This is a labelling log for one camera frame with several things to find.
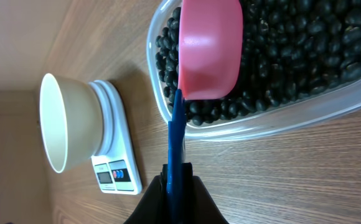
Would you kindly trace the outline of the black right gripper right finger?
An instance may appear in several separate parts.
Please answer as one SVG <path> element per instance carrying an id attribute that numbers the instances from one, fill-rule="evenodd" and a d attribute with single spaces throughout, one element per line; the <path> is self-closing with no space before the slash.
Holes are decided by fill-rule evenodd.
<path id="1" fill-rule="evenodd" d="M 228 224 L 192 164 L 183 163 L 183 223 Z"/>

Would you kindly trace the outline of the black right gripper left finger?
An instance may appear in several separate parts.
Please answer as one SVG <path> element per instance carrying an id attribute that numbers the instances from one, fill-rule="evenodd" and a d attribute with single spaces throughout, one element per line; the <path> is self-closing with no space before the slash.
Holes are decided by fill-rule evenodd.
<path id="1" fill-rule="evenodd" d="M 167 164 L 164 164 L 160 175 L 153 178 L 133 213 L 124 224 L 168 223 L 166 186 Z"/>

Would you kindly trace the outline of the pink scoop blue handle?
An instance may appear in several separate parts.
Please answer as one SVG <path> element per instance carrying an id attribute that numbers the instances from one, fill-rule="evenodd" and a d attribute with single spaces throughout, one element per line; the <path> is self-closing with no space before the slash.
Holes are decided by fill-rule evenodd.
<path id="1" fill-rule="evenodd" d="M 214 100 L 231 92 L 238 79 L 242 41 L 243 13 L 238 0 L 183 0 L 178 87 L 168 123 L 166 199 L 171 223 L 184 221 L 185 101 Z"/>

